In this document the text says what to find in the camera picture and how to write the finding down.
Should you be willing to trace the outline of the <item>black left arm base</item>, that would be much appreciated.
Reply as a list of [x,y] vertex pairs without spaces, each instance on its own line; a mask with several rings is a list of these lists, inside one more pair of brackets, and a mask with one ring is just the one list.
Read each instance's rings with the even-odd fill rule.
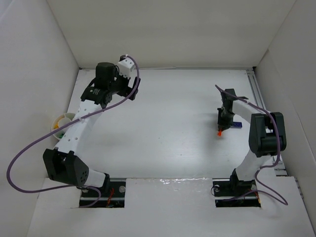
[[98,192],[92,189],[83,189],[79,199],[79,207],[89,205],[89,208],[124,208],[126,179],[111,178],[107,191],[98,190],[101,197],[98,199]]

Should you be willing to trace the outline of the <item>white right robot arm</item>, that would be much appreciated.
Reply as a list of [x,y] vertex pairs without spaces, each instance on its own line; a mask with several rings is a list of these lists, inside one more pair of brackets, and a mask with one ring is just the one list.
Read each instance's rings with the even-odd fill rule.
[[217,197],[241,196],[254,184],[261,169],[273,156],[280,161],[280,153],[287,141],[284,117],[280,112],[269,112],[238,97],[234,89],[218,89],[222,106],[218,108],[218,134],[232,128],[234,116],[238,115],[250,124],[249,151],[242,163],[233,170],[228,181],[214,181],[213,191]]

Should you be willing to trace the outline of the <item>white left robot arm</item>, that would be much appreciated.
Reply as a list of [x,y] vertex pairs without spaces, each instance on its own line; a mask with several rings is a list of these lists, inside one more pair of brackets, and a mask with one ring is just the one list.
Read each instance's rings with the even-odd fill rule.
[[109,175],[93,170],[83,162],[84,144],[115,94],[126,99],[135,99],[140,79],[135,78],[133,86],[128,86],[134,68],[135,63],[130,58],[121,58],[117,64],[97,64],[95,78],[80,97],[73,124],[65,130],[53,149],[46,149],[43,153],[50,180],[80,188],[92,186],[102,191],[108,189]]

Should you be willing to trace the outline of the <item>dark blue lego brick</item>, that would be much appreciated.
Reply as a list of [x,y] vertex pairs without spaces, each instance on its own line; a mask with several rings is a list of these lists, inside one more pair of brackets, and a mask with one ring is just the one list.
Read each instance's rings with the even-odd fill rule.
[[231,128],[242,128],[242,123],[241,122],[233,122],[231,125]]

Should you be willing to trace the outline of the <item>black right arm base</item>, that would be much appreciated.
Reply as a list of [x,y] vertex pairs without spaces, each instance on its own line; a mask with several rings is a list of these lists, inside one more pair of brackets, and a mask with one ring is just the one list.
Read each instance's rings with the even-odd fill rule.
[[215,196],[215,206],[222,207],[261,207],[257,192],[249,193],[255,190],[255,181],[241,182],[235,187],[229,179],[213,179],[211,193]]

